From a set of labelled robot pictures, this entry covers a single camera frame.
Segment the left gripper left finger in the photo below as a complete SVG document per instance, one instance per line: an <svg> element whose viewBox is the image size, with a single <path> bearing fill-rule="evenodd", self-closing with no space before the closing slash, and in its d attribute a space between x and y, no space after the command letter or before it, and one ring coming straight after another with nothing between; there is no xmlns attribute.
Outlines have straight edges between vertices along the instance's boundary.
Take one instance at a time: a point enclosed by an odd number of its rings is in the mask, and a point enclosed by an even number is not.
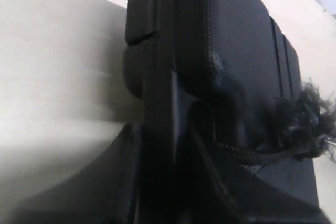
<svg viewBox="0 0 336 224"><path fill-rule="evenodd" d="M133 223L138 182L139 126L126 124L80 172L18 204L10 222Z"/></svg>

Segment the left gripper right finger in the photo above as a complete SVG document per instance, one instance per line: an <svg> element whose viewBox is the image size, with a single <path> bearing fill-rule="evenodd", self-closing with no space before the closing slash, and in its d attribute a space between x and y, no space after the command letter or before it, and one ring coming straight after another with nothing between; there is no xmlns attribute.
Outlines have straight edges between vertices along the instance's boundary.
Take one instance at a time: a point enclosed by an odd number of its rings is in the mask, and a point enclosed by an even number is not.
<svg viewBox="0 0 336 224"><path fill-rule="evenodd" d="M240 167L197 130L191 151L192 223L329 223L323 211L286 194Z"/></svg>

